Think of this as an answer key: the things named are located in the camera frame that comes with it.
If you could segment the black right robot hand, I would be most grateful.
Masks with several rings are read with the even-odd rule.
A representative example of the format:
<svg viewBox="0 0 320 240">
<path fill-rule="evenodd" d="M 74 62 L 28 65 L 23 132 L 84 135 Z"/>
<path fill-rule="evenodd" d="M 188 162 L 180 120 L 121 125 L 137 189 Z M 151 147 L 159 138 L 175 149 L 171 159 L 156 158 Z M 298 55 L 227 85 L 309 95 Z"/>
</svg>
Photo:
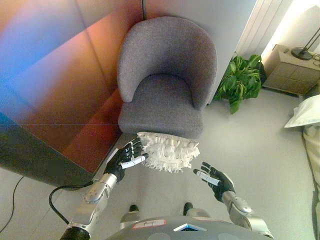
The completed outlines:
<svg viewBox="0 0 320 240">
<path fill-rule="evenodd" d="M 200 167 L 201 170 L 193 169 L 193 173 L 197 175 L 198 173 L 202 172 L 213 179 L 219 180 L 218 184 L 212 184 L 205 179 L 202 179 L 203 182 L 207 183 L 207 185 L 212 189 L 214 193 L 214 197 L 217 201 L 223 202 L 222 197 L 224 192 L 236 192 L 234 189 L 234 184 L 230 178 L 222 171 L 217 170 L 212 165 L 208 164 L 207 162 L 203 161 Z"/>
</svg>

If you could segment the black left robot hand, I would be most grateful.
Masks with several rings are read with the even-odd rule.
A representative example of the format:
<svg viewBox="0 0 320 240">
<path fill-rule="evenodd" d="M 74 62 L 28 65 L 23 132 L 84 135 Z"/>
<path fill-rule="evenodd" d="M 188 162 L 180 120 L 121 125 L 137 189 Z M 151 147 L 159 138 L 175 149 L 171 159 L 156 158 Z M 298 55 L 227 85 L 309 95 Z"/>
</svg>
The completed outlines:
<svg viewBox="0 0 320 240">
<path fill-rule="evenodd" d="M 134 138 L 124 147 L 116 150 L 111 160 L 107 162 L 104 174 L 114 175 L 119 183 L 125 176 L 125 169 L 142 163 L 149 157 L 149 154 L 143 151 L 141 138 Z"/>
</svg>

